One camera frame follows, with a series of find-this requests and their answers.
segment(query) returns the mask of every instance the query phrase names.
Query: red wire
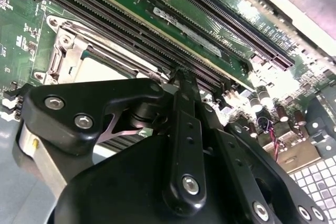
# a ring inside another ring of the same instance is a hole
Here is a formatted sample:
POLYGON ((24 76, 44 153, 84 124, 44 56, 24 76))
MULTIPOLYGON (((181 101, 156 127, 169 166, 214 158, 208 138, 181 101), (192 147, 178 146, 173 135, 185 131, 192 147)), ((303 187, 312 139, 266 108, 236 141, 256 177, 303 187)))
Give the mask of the red wire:
POLYGON ((279 143, 275 137, 275 134, 274 134, 274 129, 273 128, 270 128, 269 129, 269 134, 270 134, 270 137, 274 143, 274 150, 275 150, 275 161, 278 162, 278 159, 279 159, 279 143))

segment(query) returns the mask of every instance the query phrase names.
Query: black mounting bracket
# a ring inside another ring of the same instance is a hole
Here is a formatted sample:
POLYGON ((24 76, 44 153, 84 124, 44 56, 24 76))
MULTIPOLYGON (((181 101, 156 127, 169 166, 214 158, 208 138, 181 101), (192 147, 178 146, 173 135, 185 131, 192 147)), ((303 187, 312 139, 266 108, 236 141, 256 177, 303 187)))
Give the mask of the black mounting bracket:
POLYGON ((22 119, 37 149, 46 141, 75 158, 102 134, 154 131, 70 180, 55 223, 328 222, 243 127, 223 128, 190 73, 175 71, 170 85, 179 89, 132 79, 29 91, 22 119))

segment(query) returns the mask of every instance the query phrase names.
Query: electrolytic capacitor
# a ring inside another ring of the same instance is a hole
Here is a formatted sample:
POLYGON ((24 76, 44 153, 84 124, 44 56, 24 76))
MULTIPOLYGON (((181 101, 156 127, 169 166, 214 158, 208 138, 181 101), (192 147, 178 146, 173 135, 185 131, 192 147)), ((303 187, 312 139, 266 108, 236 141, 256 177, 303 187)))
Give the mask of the electrolytic capacitor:
POLYGON ((261 102, 262 105, 264 105, 264 106, 270 106, 272 104, 272 99, 269 96, 269 93, 267 92, 266 89, 261 90, 258 93, 258 96, 259 96, 259 100, 260 100, 260 102, 261 102))
POLYGON ((261 106, 261 103, 259 101, 259 98, 258 97, 252 97, 250 98, 250 105, 251 105, 251 108, 253 109, 254 112, 260 112, 262 110, 262 107, 261 106))
POLYGON ((277 106, 276 111, 277 111, 280 122, 288 121, 288 115, 286 113, 284 106, 277 106))
POLYGON ((303 114, 300 110, 295 110, 293 115, 294 115, 295 122, 299 126, 305 126, 306 125, 307 121, 306 121, 305 117, 303 116, 303 114))
POLYGON ((252 122, 248 123, 248 133, 250 133, 250 136, 253 138, 257 138, 258 136, 256 126, 252 122))

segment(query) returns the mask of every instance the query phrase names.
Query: screw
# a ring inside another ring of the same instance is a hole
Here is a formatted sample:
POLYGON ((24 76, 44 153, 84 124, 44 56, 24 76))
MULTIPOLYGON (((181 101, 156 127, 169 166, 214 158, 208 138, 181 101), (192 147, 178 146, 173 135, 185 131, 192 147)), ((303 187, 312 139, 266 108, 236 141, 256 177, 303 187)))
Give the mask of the screw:
POLYGON ((51 19, 49 23, 51 24, 51 26, 54 26, 54 27, 58 25, 57 20, 55 19, 51 19))
POLYGON ((72 46, 74 41, 68 35, 63 34, 59 37, 59 43, 62 47, 69 48, 72 46))
POLYGON ((190 176, 184 176, 182 179, 182 184, 184 189, 191 195, 198 194, 200 190, 197 181, 190 176))
POLYGON ((209 104, 205 103, 204 107, 208 112, 213 112, 213 108, 211 108, 211 106, 209 104))
POLYGON ((268 221, 269 216, 266 208, 259 202, 253 202, 253 210, 263 221, 268 221))
POLYGON ((86 115, 78 115, 75 118, 75 125, 81 129, 87 130, 93 126, 93 121, 86 115))
POLYGON ((321 221, 324 221, 324 217, 319 210, 317 210, 315 207, 312 207, 311 210, 313 210, 313 213, 315 214, 316 218, 318 218, 321 221))
POLYGON ((154 83, 151 84, 151 89, 154 90, 154 91, 156 91, 156 92, 160 91, 159 86, 157 84, 154 84, 154 83))
POLYGON ((241 133, 241 132, 242 132, 241 128, 240 128, 239 126, 237 126, 237 125, 235 125, 235 130, 236 130, 238 133, 241 133))
POLYGON ((306 220, 311 220, 311 217, 305 208, 299 206, 299 212, 306 220))
POLYGON ((44 101, 44 104, 47 108, 51 110, 60 110, 64 107, 64 101, 62 101, 62 99, 58 97, 48 97, 44 101))

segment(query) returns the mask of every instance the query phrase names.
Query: wire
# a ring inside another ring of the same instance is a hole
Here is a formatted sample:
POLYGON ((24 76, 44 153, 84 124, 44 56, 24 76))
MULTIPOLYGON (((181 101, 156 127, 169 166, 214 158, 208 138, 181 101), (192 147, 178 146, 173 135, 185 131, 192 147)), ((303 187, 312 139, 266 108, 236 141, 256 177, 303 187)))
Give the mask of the wire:
POLYGON ((272 142, 273 142, 273 145, 274 145, 274 151, 275 151, 274 159, 275 159, 276 162, 278 162, 279 161, 280 141, 276 138, 273 127, 269 129, 269 135, 270 135, 270 137, 272 139, 272 142))
POLYGON ((273 142, 273 147, 275 151, 274 159, 276 162, 278 162, 280 146, 282 146, 283 143, 276 138, 272 121, 265 116, 261 116, 257 119, 257 124, 264 131, 264 133, 269 133, 269 136, 271 138, 271 141, 273 142))

